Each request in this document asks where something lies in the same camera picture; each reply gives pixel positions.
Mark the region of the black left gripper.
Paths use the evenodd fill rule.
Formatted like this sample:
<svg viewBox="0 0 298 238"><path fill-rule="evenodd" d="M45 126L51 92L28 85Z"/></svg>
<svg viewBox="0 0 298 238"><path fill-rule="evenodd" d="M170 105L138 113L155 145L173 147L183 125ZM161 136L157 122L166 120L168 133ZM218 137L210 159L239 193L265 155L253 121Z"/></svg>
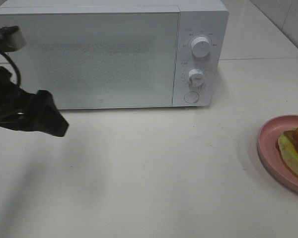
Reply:
<svg viewBox="0 0 298 238"><path fill-rule="evenodd" d="M57 109L52 94L46 90L28 93L12 83L11 77L0 66L0 127L64 137L69 123Z"/></svg>

